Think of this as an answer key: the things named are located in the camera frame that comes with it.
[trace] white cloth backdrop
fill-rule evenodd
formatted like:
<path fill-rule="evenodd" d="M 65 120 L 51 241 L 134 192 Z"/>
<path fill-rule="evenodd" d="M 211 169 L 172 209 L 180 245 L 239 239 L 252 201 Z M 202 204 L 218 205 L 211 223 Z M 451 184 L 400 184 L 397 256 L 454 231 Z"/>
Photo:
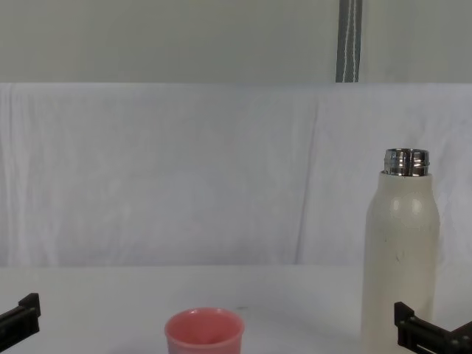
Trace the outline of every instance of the white cloth backdrop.
<path fill-rule="evenodd" d="M 0 263 L 362 262 L 391 147 L 472 260 L 472 86 L 0 86 Z"/>

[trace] table surface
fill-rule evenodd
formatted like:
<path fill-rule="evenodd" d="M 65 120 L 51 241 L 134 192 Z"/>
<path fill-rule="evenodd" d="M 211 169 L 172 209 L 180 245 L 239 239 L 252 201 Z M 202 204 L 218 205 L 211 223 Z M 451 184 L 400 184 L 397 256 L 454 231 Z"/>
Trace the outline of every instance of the table surface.
<path fill-rule="evenodd" d="M 471 268 L 438 272 L 438 325 L 472 321 Z M 3 268 L 0 312 L 40 294 L 41 331 L 11 354 L 166 353 L 167 319 L 199 306 L 243 317 L 244 354 L 355 353 L 361 279 L 359 268 L 311 265 Z"/>

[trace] water bottle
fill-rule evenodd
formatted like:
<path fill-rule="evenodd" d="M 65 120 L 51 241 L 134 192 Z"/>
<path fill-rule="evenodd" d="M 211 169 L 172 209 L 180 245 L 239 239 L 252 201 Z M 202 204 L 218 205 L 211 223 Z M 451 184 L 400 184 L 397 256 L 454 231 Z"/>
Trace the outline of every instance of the water bottle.
<path fill-rule="evenodd" d="M 440 218 L 429 153 L 386 151 L 366 219 L 361 341 L 363 354 L 409 353 L 397 346 L 394 304 L 431 320 Z"/>

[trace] cup rim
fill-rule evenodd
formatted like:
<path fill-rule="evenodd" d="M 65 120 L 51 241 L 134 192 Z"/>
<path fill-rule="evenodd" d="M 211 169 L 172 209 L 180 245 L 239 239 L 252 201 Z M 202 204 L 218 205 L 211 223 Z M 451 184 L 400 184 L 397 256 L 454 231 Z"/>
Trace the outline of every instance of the cup rim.
<path fill-rule="evenodd" d="M 214 312 L 221 312 L 221 313 L 225 313 L 226 315 L 231 316 L 240 325 L 239 331 L 234 336 L 232 336 L 231 338 L 229 338 L 225 341 L 219 341 L 218 343 L 213 343 L 213 344 L 191 344 L 191 343 L 186 343 L 185 341 L 179 341 L 178 339 L 173 338 L 169 334 L 169 326 L 170 326 L 170 323 L 172 322 L 172 320 L 176 319 L 179 316 L 182 316 L 182 315 L 185 315 L 185 314 L 188 314 L 188 313 L 192 313 L 193 311 L 203 311 L 203 310 L 211 310 L 211 311 L 214 311 Z M 225 347 L 229 343 L 231 343 L 231 342 L 233 342 L 237 339 L 240 339 L 241 336 L 244 333 L 244 329 L 245 329 L 244 328 L 244 321 L 236 313 L 234 313 L 230 310 L 227 310 L 225 308 L 208 308 L 208 307 L 204 307 L 204 308 L 189 308 L 189 309 L 184 310 L 182 312 L 176 313 L 175 315 L 173 315 L 172 317 L 170 317 L 167 320 L 167 322 L 165 324 L 165 327 L 164 327 L 164 333 L 165 333 L 165 336 L 167 337 L 168 341 L 171 341 L 172 343 L 177 344 L 180 347 L 184 347 L 184 348 L 188 348 L 188 349 L 213 349 L 213 348 Z"/>

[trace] metal bottle neck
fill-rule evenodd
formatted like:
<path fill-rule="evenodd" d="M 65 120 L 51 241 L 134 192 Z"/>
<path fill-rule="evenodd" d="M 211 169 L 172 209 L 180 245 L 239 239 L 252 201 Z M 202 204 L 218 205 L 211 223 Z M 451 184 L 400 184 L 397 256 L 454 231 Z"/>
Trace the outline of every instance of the metal bottle neck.
<path fill-rule="evenodd" d="M 429 152 L 419 149 L 388 149 L 382 173 L 394 176 L 421 177 L 428 175 Z"/>

